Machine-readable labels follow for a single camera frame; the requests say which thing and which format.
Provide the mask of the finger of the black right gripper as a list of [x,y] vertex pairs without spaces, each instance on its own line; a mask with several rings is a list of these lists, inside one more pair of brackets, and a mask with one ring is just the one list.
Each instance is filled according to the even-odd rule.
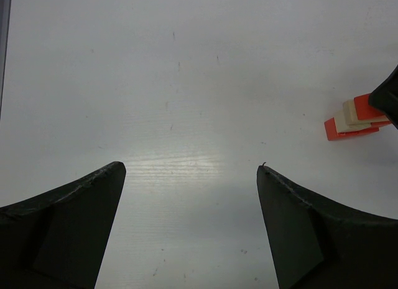
[[398,127],[398,66],[369,95],[368,103]]

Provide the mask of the red cube white letter N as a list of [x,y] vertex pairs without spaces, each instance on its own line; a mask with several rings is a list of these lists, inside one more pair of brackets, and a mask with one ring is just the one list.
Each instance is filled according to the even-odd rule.
[[389,124],[391,124],[391,121],[372,122],[371,127],[372,128],[381,128],[384,126],[388,126]]

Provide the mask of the natural wood cube red N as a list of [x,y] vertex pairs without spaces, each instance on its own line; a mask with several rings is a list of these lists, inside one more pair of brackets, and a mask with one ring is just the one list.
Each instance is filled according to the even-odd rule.
[[348,124],[343,111],[338,111],[333,116],[337,133],[357,132],[372,127],[370,123]]

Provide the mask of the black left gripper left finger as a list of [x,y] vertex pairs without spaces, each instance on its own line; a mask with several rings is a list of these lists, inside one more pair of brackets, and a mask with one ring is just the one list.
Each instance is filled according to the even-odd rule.
[[112,162],[1,208],[1,288],[94,288],[124,186]]

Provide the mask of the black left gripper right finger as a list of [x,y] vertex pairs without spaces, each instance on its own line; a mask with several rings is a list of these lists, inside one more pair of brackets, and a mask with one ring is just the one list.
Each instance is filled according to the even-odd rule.
[[280,288],[396,288],[397,221],[257,169],[257,190]]

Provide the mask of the long natural wood block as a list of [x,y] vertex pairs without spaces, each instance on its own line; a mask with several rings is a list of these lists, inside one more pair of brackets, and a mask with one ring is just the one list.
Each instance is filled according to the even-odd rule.
[[346,122],[348,124],[362,124],[362,123],[389,121],[386,116],[380,116],[372,119],[358,119],[353,99],[347,100],[343,103],[343,112],[345,115]]

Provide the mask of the plain red wood block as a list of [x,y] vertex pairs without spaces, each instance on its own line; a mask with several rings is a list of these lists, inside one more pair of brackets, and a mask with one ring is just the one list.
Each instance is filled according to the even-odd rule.
[[370,94],[368,93],[354,98],[358,119],[360,121],[385,121],[385,115],[369,104],[369,97]]

